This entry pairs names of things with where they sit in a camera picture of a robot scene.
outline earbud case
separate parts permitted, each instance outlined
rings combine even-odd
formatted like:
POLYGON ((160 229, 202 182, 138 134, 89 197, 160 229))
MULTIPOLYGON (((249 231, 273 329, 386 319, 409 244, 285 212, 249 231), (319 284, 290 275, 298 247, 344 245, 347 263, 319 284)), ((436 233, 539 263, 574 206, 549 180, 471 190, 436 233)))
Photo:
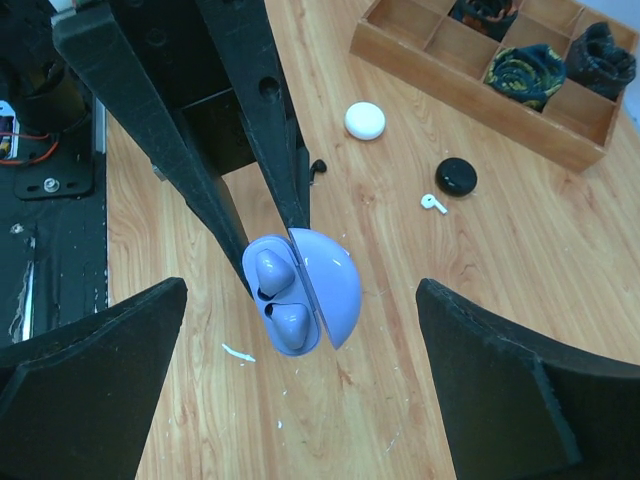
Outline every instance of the earbud case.
POLYGON ((362 306, 362 287, 356 266, 349 253, 326 235, 291 228, 289 236, 290 240, 280 235, 261 237, 247 247, 242 258, 251 294, 269 338, 284 355, 305 355, 320 343, 324 326, 331 344, 338 349, 355 329, 362 306), (257 271, 260 252, 265 250, 291 266, 295 277, 290 285, 270 298, 260 292, 257 271), (269 316, 275 305, 303 305, 308 309, 308 332, 300 348, 290 348, 282 339, 281 330, 269 316))

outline round white earbud case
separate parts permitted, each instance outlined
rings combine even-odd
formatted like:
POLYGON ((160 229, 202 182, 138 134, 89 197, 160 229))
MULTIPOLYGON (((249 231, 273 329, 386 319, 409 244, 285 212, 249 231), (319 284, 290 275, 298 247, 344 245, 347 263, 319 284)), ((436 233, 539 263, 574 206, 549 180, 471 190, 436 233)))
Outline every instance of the round white earbud case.
POLYGON ((354 103, 344 116, 347 131, 360 140, 373 140, 382 135, 387 120, 384 112, 373 103, 354 103))

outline rolled fabric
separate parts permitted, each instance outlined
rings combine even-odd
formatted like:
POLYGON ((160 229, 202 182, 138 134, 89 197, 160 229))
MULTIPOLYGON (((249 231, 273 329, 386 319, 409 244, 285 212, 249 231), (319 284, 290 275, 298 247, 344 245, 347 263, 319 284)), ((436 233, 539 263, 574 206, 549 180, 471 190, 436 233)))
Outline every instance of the rolled fabric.
POLYGON ((456 0, 451 17, 497 40, 518 16, 516 0, 456 0))
POLYGON ((517 102, 542 111, 567 78, 560 55, 546 44, 507 48, 493 59, 484 83, 517 102))
POLYGON ((606 22, 594 23, 571 44, 566 63, 571 80, 609 100, 636 77, 636 58, 616 46, 606 22))

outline wireless earbud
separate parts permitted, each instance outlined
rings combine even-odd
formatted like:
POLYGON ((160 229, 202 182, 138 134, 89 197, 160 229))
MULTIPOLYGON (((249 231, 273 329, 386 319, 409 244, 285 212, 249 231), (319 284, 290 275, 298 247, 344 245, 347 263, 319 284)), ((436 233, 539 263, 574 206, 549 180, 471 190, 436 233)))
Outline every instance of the wireless earbud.
POLYGON ((307 307, 300 303, 274 304, 268 309, 267 315, 287 347, 291 350, 302 348, 311 323, 307 307))
POLYGON ((256 273, 260 284, 258 295, 262 295, 263 300, 272 299, 296 279, 293 267, 269 249, 256 255, 256 273))

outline yellow patterned fabric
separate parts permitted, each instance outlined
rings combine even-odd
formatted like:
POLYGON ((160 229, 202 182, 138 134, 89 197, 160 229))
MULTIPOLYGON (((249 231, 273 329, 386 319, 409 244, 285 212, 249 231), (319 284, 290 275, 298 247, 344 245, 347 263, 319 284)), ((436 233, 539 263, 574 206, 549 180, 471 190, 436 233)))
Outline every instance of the yellow patterned fabric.
POLYGON ((502 50, 493 59, 484 82, 503 95, 542 111, 566 78, 562 57, 549 45, 538 44, 502 50))
POLYGON ((518 16, 515 0, 456 0, 451 17, 500 42, 518 16))

